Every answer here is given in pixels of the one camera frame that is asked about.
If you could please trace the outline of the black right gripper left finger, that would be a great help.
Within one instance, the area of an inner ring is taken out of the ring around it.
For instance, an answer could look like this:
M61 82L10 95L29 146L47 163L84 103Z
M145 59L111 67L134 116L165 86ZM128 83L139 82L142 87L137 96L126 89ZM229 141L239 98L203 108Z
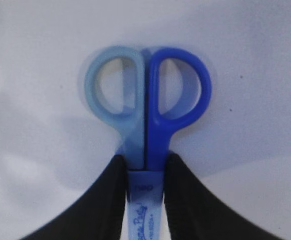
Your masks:
M118 240L127 188L126 164L115 155L88 190L26 240Z

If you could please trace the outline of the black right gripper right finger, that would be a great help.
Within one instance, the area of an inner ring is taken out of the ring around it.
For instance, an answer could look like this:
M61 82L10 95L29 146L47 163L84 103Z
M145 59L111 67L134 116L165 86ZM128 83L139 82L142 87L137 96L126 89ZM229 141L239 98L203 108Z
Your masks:
M172 153L166 164L165 209L173 240L276 240L219 200Z

